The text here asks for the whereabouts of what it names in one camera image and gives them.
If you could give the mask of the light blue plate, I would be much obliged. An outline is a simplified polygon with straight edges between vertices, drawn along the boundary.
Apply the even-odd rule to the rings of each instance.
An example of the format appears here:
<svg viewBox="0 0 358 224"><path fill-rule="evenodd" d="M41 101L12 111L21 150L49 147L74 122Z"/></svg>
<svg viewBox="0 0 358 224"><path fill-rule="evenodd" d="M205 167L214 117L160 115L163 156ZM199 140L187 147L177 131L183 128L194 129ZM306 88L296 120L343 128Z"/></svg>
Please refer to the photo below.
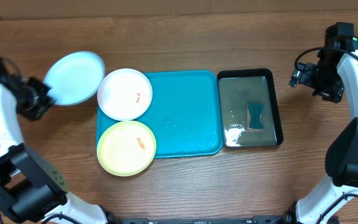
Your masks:
<svg viewBox="0 0 358 224"><path fill-rule="evenodd" d="M91 98L105 76L102 58L88 51L69 54L57 61L47 72L44 83L50 87L48 96L56 105L77 105Z"/></svg>

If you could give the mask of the yellow plate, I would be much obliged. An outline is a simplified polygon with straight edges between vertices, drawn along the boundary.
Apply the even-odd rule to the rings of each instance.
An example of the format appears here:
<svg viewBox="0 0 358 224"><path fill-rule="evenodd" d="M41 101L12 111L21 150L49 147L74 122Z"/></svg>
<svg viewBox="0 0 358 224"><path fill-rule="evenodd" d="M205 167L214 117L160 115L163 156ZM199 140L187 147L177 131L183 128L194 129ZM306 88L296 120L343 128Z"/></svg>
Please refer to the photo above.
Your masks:
<svg viewBox="0 0 358 224"><path fill-rule="evenodd" d="M150 128L138 121L121 121L101 135L96 153L105 171L128 177L145 170L156 150L156 138Z"/></svg>

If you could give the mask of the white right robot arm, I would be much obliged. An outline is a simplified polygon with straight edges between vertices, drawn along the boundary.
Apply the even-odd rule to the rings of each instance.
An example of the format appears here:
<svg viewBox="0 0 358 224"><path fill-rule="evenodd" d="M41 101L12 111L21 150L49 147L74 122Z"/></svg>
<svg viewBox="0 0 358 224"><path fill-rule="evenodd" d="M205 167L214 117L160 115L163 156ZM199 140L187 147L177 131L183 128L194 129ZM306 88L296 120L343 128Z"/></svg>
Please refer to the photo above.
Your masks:
<svg viewBox="0 0 358 224"><path fill-rule="evenodd" d="M307 196L290 206L281 223L338 223L335 213L358 198L358 36L353 24L329 26L324 45L314 51L318 63L295 60L289 84L308 86L314 96L333 103L345 96L349 124L326 152L324 177Z"/></svg>

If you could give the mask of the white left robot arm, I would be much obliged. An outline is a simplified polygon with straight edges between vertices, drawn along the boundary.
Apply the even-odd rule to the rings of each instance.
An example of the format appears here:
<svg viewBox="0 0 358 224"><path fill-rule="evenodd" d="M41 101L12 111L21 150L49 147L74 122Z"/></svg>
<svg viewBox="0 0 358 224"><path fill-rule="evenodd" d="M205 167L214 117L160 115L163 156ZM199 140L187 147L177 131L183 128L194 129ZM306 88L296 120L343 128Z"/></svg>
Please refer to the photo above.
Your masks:
<svg viewBox="0 0 358 224"><path fill-rule="evenodd" d="M110 212L71 193L64 176L24 141L17 115L35 121L54 104L50 87L0 57L0 223L117 223Z"/></svg>

